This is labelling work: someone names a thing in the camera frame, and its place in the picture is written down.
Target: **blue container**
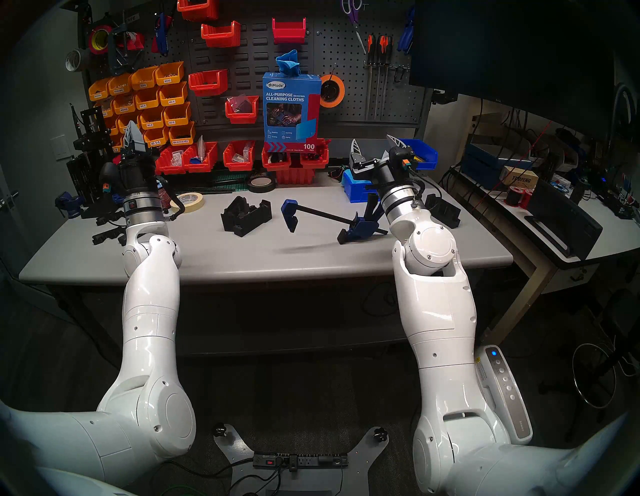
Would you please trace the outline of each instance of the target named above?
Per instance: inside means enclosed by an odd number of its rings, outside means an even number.
[[[342,173],[342,186],[352,204],[366,202],[369,193],[375,193],[375,189],[365,189],[365,186],[371,184],[371,181],[354,179],[351,171],[347,169]]]
[[[438,152],[422,140],[400,140],[411,147],[417,157],[424,162],[418,164],[416,170],[434,170],[438,164]]]

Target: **tool wall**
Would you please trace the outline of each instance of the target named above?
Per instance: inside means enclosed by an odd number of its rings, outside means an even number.
[[[412,0],[369,0],[359,11],[360,36],[366,47],[367,35],[373,33],[394,37],[391,68],[387,75],[387,93],[385,107],[383,100],[383,82],[386,70],[383,67],[372,70],[371,101],[369,116],[365,115],[369,69],[365,68],[365,55],[355,35],[355,30],[340,7],[339,0],[318,0],[312,2],[256,0],[220,0],[220,14],[213,26],[229,26],[233,20],[241,24],[239,47],[209,48],[200,37],[200,22],[188,22],[176,12],[172,28],[167,34],[169,54],[167,57],[154,54],[151,43],[154,36],[155,12],[160,3],[157,1],[141,4],[125,11],[130,21],[128,29],[145,35],[145,51],[136,68],[160,65],[172,61],[184,61],[186,74],[214,69],[229,70],[228,90],[215,97],[196,97],[189,92],[192,119],[196,123],[197,134],[210,134],[207,131],[230,127],[262,127],[262,75],[265,72],[277,72],[275,58],[291,49],[298,50],[298,59],[302,72],[310,74],[333,74],[344,82],[346,95],[334,108],[321,108],[322,125],[362,125],[385,127],[417,127],[425,91],[418,86],[408,84],[409,72],[399,83],[401,71],[396,74],[394,66],[408,67],[410,56],[396,51],[406,22],[406,12],[414,2]],[[117,22],[122,21],[122,12],[111,13]],[[276,21],[301,21],[307,18],[307,35],[303,45],[274,44],[271,18]],[[109,77],[106,60],[103,66],[91,71],[92,81]],[[377,114],[376,83],[379,83]],[[229,96],[259,95],[259,115],[255,124],[233,125],[225,116],[225,100]]]

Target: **red wire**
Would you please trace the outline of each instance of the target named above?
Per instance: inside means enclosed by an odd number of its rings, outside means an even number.
[[[545,133],[545,131],[548,129],[548,127],[551,125],[551,123],[552,123],[552,122],[553,122],[553,120],[550,120],[549,122],[547,122],[547,125],[545,126],[545,128],[542,130],[542,132],[541,132],[541,133],[538,135],[538,137],[536,138],[536,141],[534,141],[534,142],[533,142],[533,144],[529,147],[529,149],[525,152],[525,154],[524,154],[522,157],[520,157],[520,160],[518,160],[518,161],[516,162],[516,165],[517,165],[517,164],[519,164],[520,162],[522,162],[522,161],[524,160],[524,157],[529,156],[529,152],[530,152],[531,150],[533,150],[533,147],[535,147],[535,146],[536,146],[536,143],[538,142],[538,140],[540,139],[540,137]],[[500,181],[498,181],[498,182],[496,183],[496,185],[495,185],[494,187],[492,187],[492,188],[491,188],[491,191],[493,191],[495,188],[497,188],[498,186],[500,186],[500,183],[501,183],[501,182],[502,182],[501,180],[500,180]],[[482,202],[484,202],[484,199],[489,195],[489,193],[491,193],[491,191],[487,191],[487,192],[484,194],[484,196],[482,197],[482,200],[480,200],[480,202],[479,202],[479,203],[478,203],[478,204],[473,208],[473,210],[471,210],[472,212],[473,212],[475,209],[477,209],[477,208],[482,204]]]

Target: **scissors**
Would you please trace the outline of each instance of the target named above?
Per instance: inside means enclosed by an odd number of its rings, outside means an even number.
[[[364,43],[362,43],[362,38],[360,38],[360,33],[358,32],[358,10],[362,8],[362,0],[340,0],[340,5],[342,6],[342,11],[349,17],[353,29],[356,31],[360,46],[362,47],[362,52],[366,55],[367,51],[364,48]]]

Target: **cleaning cloth box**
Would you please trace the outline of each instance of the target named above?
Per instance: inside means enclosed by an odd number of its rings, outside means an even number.
[[[302,74],[298,52],[276,57],[280,72],[262,76],[264,141],[268,152],[312,152],[317,141],[320,78]]]

